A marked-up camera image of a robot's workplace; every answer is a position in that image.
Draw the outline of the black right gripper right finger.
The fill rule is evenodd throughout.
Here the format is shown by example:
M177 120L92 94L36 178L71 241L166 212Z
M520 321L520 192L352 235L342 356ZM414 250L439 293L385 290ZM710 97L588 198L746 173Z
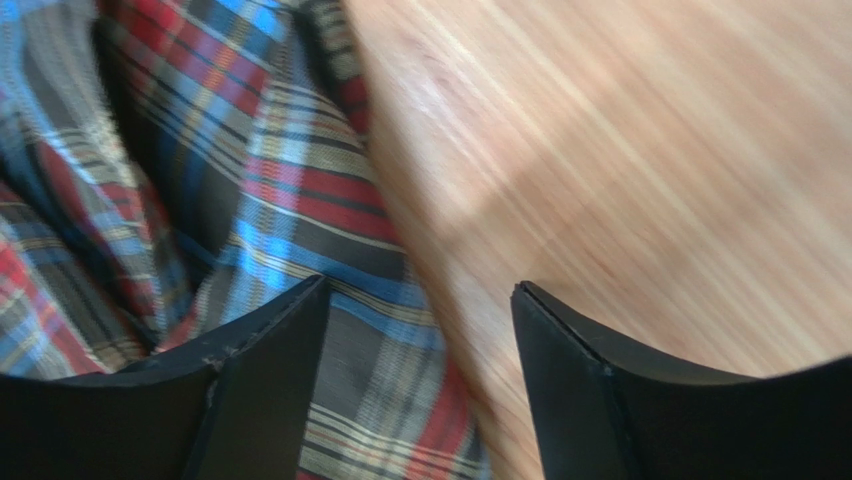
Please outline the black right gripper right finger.
M699 365L519 283L512 321L548 479L847 479L851 361L772 378Z

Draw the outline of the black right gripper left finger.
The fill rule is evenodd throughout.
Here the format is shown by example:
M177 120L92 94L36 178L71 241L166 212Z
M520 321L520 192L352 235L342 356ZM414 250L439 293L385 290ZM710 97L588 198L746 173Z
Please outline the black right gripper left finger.
M295 478L329 307L312 276L113 374L3 376L2 477Z

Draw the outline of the brown blue red plaid shirt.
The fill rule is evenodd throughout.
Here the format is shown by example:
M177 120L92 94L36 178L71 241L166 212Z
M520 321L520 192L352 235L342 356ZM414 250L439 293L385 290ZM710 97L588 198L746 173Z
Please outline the brown blue red plaid shirt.
M328 279L300 479L487 479L337 1L1 5L1 370L115 373Z

